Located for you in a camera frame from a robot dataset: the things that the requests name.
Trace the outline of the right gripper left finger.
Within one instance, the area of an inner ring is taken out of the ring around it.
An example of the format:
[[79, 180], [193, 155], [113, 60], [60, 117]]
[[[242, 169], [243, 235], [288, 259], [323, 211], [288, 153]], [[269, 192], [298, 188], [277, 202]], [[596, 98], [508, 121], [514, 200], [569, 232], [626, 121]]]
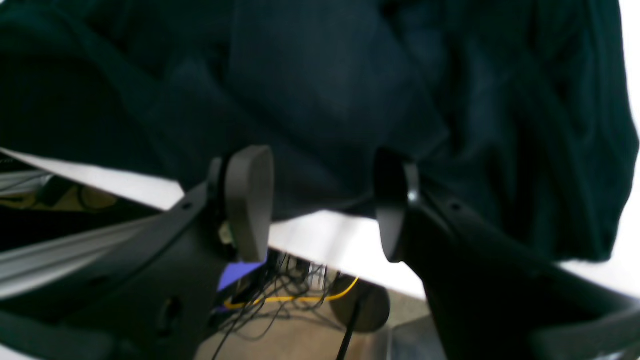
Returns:
[[230, 264], [261, 264], [274, 154], [247, 146], [110, 253], [1, 301], [1, 344], [39, 360], [191, 360]]

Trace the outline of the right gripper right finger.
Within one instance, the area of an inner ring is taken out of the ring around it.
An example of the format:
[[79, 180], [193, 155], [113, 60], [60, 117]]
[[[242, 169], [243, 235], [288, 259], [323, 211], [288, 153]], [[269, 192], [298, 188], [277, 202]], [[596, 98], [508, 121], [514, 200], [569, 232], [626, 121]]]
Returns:
[[374, 160], [382, 250], [421, 279], [448, 360], [637, 360], [639, 299], [553, 264], [391, 150]]

